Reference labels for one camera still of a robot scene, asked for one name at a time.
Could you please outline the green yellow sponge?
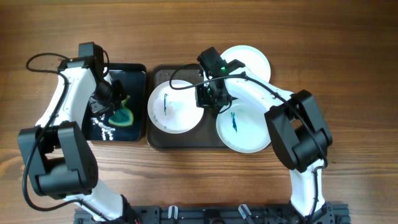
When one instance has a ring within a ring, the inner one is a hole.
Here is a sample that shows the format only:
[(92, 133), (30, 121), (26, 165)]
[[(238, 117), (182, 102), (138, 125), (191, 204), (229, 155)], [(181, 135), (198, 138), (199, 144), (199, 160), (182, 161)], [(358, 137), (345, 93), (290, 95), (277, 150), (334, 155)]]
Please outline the green yellow sponge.
[(127, 127), (131, 126), (134, 121), (134, 115), (132, 111), (126, 106), (126, 103), (130, 99), (128, 95), (126, 99), (122, 100), (120, 109), (116, 110), (114, 114), (108, 119), (108, 123), (114, 126)]

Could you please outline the white plate top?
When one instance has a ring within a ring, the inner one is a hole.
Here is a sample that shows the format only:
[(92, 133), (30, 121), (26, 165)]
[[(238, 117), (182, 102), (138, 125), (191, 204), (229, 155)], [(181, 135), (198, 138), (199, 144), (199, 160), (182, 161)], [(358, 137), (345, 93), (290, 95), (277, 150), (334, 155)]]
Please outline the white plate top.
[(221, 58), (227, 62), (236, 59), (244, 63), (260, 79), (269, 82), (271, 79), (271, 65), (266, 56), (258, 49), (248, 45), (236, 45), (225, 50)]

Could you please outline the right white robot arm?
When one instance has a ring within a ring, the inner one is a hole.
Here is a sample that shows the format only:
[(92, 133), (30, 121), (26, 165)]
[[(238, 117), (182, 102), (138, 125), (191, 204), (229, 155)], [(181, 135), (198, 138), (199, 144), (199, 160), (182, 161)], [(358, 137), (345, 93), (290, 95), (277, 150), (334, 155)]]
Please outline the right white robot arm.
[(273, 150), (290, 171), (290, 203), (306, 221), (314, 220), (325, 204), (321, 174), (333, 142), (314, 96), (277, 88), (236, 59), (201, 60), (199, 66), (205, 81), (195, 86), (197, 105), (218, 106), (225, 93), (262, 112)]

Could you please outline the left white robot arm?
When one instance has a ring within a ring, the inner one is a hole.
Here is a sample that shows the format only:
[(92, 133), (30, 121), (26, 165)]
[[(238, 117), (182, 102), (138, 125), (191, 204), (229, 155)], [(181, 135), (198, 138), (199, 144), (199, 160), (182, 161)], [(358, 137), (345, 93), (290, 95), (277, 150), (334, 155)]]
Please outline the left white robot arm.
[(24, 160), (22, 193), (28, 206), (51, 212), (75, 203), (93, 220), (138, 223), (126, 198), (99, 179), (98, 164), (81, 125), (90, 100), (113, 107), (113, 88), (103, 60), (64, 57), (54, 72), (58, 85), (43, 116), (22, 129), (17, 142)]

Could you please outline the dark brown serving tray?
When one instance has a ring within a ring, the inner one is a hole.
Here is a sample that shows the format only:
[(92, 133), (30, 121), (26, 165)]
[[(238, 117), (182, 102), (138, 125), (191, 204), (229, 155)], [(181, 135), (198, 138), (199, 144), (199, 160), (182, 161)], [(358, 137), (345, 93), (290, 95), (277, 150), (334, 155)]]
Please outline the dark brown serving tray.
[[(149, 90), (150, 95), (155, 93), (155, 89), (166, 82), (169, 86), (171, 74), (182, 65), (159, 65), (153, 69), (150, 76)], [(179, 71), (174, 78), (187, 81), (191, 84), (197, 84), (204, 81), (205, 77), (200, 76), (200, 68), (198, 65)], [(148, 100), (147, 114), (147, 141), (157, 150), (207, 150), (207, 149), (227, 149), (228, 147), (222, 142), (216, 131), (216, 115), (220, 109), (204, 109), (202, 116), (195, 115), (194, 118), (200, 118), (196, 126), (191, 130), (172, 134), (166, 133), (156, 126), (160, 124), (160, 118), (155, 117), (154, 112), (150, 112), (153, 106)]]

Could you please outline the black water tub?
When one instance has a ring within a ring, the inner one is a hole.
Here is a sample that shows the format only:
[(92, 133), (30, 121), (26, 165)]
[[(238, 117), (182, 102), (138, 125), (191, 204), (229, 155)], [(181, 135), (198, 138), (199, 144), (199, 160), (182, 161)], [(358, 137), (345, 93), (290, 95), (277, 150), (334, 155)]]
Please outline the black water tub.
[(144, 99), (146, 92), (146, 67), (137, 63), (111, 63), (107, 76), (111, 81), (119, 80), (130, 99), (126, 106), (132, 111), (134, 121), (131, 126), (119, 127), (108, 123), (114, 112), (101, 116), (86, 109), (82, 132), (88, 141), (136, 142), (141, 138), (144, 125)]

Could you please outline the black mounting rail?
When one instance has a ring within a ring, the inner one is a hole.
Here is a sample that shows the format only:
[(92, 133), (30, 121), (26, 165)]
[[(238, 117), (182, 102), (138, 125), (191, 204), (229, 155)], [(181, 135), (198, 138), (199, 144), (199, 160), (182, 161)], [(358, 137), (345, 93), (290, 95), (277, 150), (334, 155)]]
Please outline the black mounting rail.
[[(290, 205), (269, 205), (265, 207), (158, 207), (145, 206), (132, 208), (139, 216), (139, 222), (149, 224), (190, 224), (190, 223), (306, 223)], [(76, 209), (73, 223), (97, 222), (92, 215), (82, 209)], [(351, 217), (347, 204), (324, 204), (314, 214), (310, 223), (349, 224)]]

